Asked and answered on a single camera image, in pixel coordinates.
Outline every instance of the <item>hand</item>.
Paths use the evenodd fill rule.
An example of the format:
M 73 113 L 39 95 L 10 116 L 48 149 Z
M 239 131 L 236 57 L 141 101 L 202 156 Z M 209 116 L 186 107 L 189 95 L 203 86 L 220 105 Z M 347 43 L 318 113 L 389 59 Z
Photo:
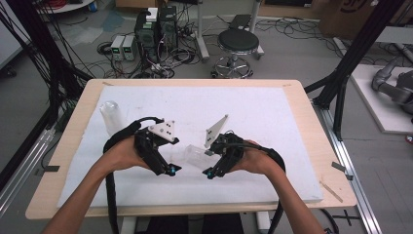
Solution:
M 133 143 L 134 136 L 119 141 L 104 153 L 94 165 L 101 167 L 108 174 L 135 166 L 149 169 L 143 159 L 137 155 Z
M 259 145 L 252 140 L 246 140 L 249 143 Z M 230 171 L 245 170 L 254 174 L 266 175 L 269 170 L 281 169 L 280 166 L 271 159 L 267 153 L 256 148 L 245 148 L 244 156 Z

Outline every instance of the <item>gray floor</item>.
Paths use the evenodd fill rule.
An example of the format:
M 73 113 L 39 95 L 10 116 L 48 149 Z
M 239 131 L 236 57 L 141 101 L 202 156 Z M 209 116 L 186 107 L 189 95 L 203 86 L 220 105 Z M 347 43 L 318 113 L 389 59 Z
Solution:
M 64 14 L 59 19 L 60 22 L 71 23 L 88 18 L 78 25 L 84 28 L 104 28 L 103 33 L 93 43 L 74 47 L 84 62 L 94 62 L 104 59 L 95 51 L 99 43 L 109 41 L 115 33 L 132 32 L 134 21 L 122 19 L 121 16 L 133 15 L 118 14 L 111 10 L 102 10 L 94 14 L 80 10 Z M 216 20 L 205 19 L 206 28 Z M 208 33 L 219 32 L 224 27 L 224 23 L 216 23 L 213 28 L 218 29 Z M 321 40 L 294 40 L 274 29 L 257 30 L 256 34 L 265 56 L 261 60 L 255 60 L 253 56 L 246 57 L 254 70 L 251 79 L 297 79 L 303 86 L 307 86 L 332 72 L 340 61 Z M 179 66 L 174 70 L 174 78 L 209 78 L 214 62 L 224 54 L 214 45 L 216 37 L 208 37 L 206 42 L 211 54 L 210 60 Z M 370 56 L 384 56 L 379 51 L 372 50 Z M 0 169 L 5 167 L 48 106 L 47 87 L 31 61 L 25 55 L 20 55 L 11 65 L 18 76 L 10 78 L 2 73 L 0 79 Z M 103 76 L 98 67 L 95 67 L 93 72 L 96 76 Z M 309 97 L 316 97 L 317 93 L 313 92 Z M 346 96 L 343 138 L 383 233 L 412 232 L 413 185 L 409 182 L 413 176 L 412 145 L 404 141 L 403 135 L 380 132 L 352 82 L 349 82 Z M 24 216 L 30 198 L 41 179 L 35 171 L 0 219 L 0 233 L 36 233 L 40 232 L 47 222 L 28 220 Z M 344 215 L 343 209 L 329 211 L 332 215 Z M 324 227 L 331 228 L 320 211 L 313 212 Z M 347 209 L 347 212 L 351 216 L 358 216 L 356 209 Z M 257 233 L 252 214 L 242 214 L 242 217 L 245 233 Z M 345 219 L 336 218 L 336 221 L 342 233 L 364 233 L 362 224 L 357 219 L 352 219 L 351 225 Z M 196 233 L 195 230 L 200 224 L 191 225 Z M 81 233 L 107 233 L 108 230 L 110 228 L 106 218 L 87 218 Z M 278 233 L 291 233 L 285 216 Z

